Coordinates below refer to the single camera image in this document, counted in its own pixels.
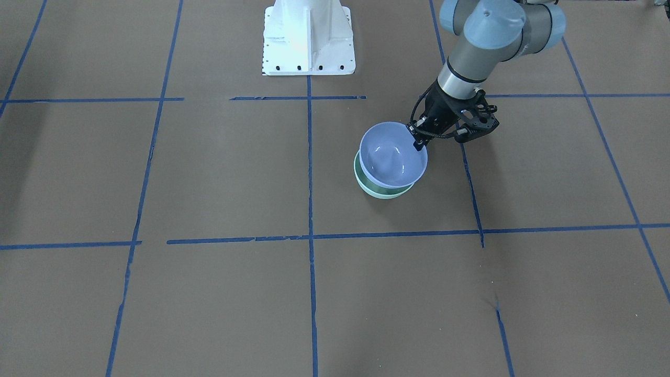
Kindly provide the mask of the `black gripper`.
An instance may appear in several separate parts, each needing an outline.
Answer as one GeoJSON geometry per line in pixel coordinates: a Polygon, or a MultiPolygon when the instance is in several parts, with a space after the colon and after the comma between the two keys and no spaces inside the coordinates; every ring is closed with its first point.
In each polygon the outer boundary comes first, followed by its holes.
{"type": "Polygon", "coordinates": [[[417,152],[425,148],[425,141],[434,138],[455,139],[457,131],[448,132],[448,129],[460,121],[452,112],[455,99],[461,98],[448,95],[439,83],[432,83],[417,100],[407,124],[409,133],[414,137],[414,148],[417,152]]]}

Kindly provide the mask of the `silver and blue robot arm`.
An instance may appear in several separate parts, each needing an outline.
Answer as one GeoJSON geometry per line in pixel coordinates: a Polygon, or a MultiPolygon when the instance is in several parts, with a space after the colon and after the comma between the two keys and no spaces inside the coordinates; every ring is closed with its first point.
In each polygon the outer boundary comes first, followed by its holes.
{"type": "Polygon", "coordinates": [[[433,139],[467,143],[493,132],[497,107],[483,83],[499,63],[552,48],[567,27],[551,1],[445,1],[439,20],[458,40],[422,95],[423,112],[407,124],[418,151],[433,139]]]}

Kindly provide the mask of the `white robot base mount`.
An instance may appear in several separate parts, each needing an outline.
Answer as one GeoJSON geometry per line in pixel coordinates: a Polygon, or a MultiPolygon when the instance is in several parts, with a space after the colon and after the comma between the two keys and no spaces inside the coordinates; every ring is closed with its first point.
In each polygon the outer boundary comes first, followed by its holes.
{"type": "Polygon", "coordinates": [[[355,73],[352,16],[340,1],[275,1],[263,19],[263,75],[355,73]]]}

